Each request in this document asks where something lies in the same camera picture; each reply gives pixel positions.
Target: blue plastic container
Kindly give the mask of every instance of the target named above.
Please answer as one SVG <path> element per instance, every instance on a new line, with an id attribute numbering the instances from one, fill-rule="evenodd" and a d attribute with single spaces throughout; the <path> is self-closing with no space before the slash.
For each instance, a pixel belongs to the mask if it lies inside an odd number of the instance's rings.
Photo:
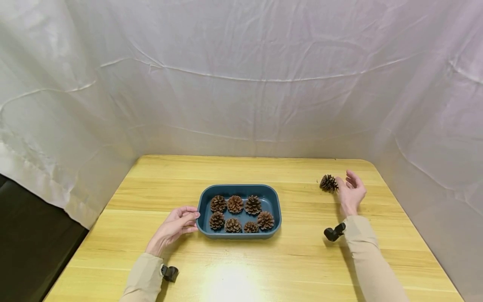
<path id="1" fill-rule="evenodd" d="M 262 203 L 262 211 L 269 211 L 273 215 L 275 224 L 270 230 L 259 230 L 258 233 L 226 233 L 225 229 L 213 230 L 210 228 L 210 217 L 213 214 L 210 208 L 211 199 L 215 195 L 221 195 L 226 200 L 232 195 L 238 195 L 243 199 L 243 205 L 250 195 L 257 195 Z M 214 185 L 206 188 L 199 198 L 198 211 L 201 214 L 197 224 L 200 232 L 211 239 L 267 239 L 272 237 L 282 224 L 282 212 L 280 211 L 280 202 L 278 201 L 277 192 L 267 185 Z M 241 213 L 232 214 L 226 209 L 223 212 L 225 220 L 230 218 L 238 218 L 241 227 L 248 221 L 256 222 L 257 215 L 248 214 L 245 209 Z"/>

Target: pine cone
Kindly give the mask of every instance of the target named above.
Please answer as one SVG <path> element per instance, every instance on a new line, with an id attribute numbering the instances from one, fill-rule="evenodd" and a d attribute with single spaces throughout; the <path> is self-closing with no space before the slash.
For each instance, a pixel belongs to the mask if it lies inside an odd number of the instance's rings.
<path id="1" fill-rule="evenodd" d="M 221 212 L 215 212 L 210 217 L 210 228 L 213 230 L 221 229 L 225 224 L 225 216 Z"/>
<path id="2" fill-rule="evenodd" d="M 324 177 L 320 181 L 319 187 L 322 189 L 322 191 L 329 193 L 334 193 L 337 189 L 339 189 L 339 186 L 335 181 L 335 177 L 330 174 L 324 175 Z"/>
<path id="3" fill-rule="evenodd" d="M 228 210 L 230 213 L 238 214 L 243 209 L 243 199 L 240 196 L 233 195 L 228 199 Z"/>
<path id="4" fill-rule="evenodd" d="M 262 203 L 260 202 L 260 199 L 258 199 L 258 196 L 252 195 L 248 197 L 245 205 L 245 211 L 252 215 L 256 215 L 262 211 Z"/>
<path id="5" fill-rule="evenodd" d="M 268 230 L 273 228 L 273 225 L 275 224 L 275 219 L 273 219 L 273 215 L 270 214 L 270 212 L 263 211 L 258 215 L 258 226 L 262 230 Z"/>
<path id="6" fill-rule="evenodd" d="M 212 212 L 223 213 L 227 208 L 227 202 L 225 201 L 225 197 L 221 195 L 216 195 L 215 197 L 212 198 L 210 207 Z"/>
<path id="7" fill-rule="evenodd" d="M 258 233 L 258 224 L 253 221 L 248 221 L 245 223 L 245 233 Z"/>
<path id="8" fill-rule="evenodd" d="M 225 222 L 225 231 L 227 233 L 241 233 L 242 224 L 236 218 L 230 218 Z"/>

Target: right hand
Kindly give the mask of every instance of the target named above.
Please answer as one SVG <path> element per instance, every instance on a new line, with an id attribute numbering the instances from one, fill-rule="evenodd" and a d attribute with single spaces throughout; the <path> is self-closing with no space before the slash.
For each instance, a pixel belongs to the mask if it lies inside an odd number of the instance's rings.
<path id="1" fill-rule="evenodd" d="M 351 170 L 347 170 L 346 182 L 342 178 L 335 178 L 339 190 L 337 196 L 341 202 L 341 213 L 347 216 L 357 215 L 357 209 L 366 195 L 366 187 L 362 180 Z"/>

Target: white fabric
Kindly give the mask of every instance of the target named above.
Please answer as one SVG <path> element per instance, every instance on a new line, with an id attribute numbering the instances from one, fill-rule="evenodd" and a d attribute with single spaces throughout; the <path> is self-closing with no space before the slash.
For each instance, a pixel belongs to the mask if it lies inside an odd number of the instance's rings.
<path id="1" fill-rule="evenodd" d="M 0 3 L 0 173 L 92 226 L 137 157 L 373 162 L 483 300 L 483 2 Z"/>

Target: wood grain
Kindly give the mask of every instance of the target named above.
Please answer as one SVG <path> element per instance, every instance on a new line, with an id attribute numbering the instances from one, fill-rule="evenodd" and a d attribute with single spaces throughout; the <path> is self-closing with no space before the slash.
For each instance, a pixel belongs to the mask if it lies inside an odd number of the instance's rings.
<path id="1" fill-rule="evenodd" d="M 364 301 L 346 242 L 323 239 L 340 217 L 336 200 L 318 184 L 346 169 L 367 186 L 360 212 L 411 301 L 462 301 L 367 161 L 161 155 L 132 167 L 45 301 L 118 301 L 130 268 L 171 209 L 197 206 L 210 185 L 253 183 L 277 191 L 281 229 L 268 240 L 209 240 L 201 233 L 180 239 L 165 255 L 180 275 L 175 284 L 163 283 L 157 301 Z"/>

